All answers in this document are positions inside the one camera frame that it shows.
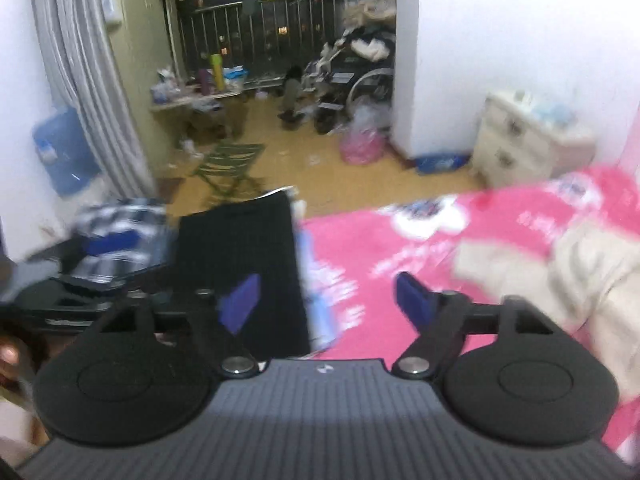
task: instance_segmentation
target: purple bottle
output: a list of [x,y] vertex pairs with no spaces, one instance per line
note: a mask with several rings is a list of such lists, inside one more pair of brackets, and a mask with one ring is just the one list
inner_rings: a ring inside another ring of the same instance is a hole
[[198,79],[200,80],[200,93],[202,95],[209,95],[211,88],[209,86],[209,71],[206,68],[198,70]]

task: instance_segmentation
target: metal screw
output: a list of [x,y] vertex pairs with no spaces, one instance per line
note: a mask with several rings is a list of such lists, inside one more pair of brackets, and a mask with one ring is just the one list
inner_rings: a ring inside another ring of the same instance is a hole
[[244,374],[254,367],[254,362],[248,357],[227,357],[222,361],[222,369],[230,374]]
[[407,374],[422,374],[429,370],[429,362],[421,357],[405,357],[398,363],[399,368]]

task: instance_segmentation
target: beige blanket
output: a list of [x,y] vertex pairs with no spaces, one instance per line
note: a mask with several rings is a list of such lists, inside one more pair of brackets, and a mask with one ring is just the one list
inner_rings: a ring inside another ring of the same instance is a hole
[[496,300],[523,296],[568,332],[586,325],[622,400],[640,396],[640,239],[584,220],[558,239],[548,262],[498,242],[463,241],[454,275]]

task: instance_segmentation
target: white nightstand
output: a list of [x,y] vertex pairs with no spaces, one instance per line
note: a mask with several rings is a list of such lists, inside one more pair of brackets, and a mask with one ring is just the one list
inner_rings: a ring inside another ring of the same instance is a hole
[[526,92],[492,92],[486,100],[472,169],[491,187],[528,184],[587,166],[596,137],[578,121],[545,120],[545,101]]

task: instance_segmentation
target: white cartoon print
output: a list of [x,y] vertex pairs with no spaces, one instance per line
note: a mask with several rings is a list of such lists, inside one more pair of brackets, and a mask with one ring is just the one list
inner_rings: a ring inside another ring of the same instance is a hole
[[547,243],[553,243],[566,231],[566,226],[559,226],[551,216],[524,211],[518,215],[516,222],[524,227],[542,233]]
[[327,298],[330,305],[349,300],[358,291],[358,282],[346,280],[344,269],[331,267],[327,262],[318,262],[313,273],[314,283]]
[[383,276],[392,280],[399,272],[418,274],[425,266],[437,267],[452,254],[455,244],[443,240],[437,244],[411,244],[400,249],[389,258],[380,260],[369,271],[372,280]]
[[581,173],[563,175],[543,189],[576,209],[590,208],[599,211],[602,208],[603,197],[600,189],[593,180]]
[[466,210],[456,203],[456,195],[418,200],[409,205],[388,206],[379,214],[391,216],[395,231],[409,240],[428,240],[436,232],[460,234],[469,224]]
[[345,308],[338,316],[340,331],[344,332],[350,328],[360,326],[364,321],[364,305],[355,305]]

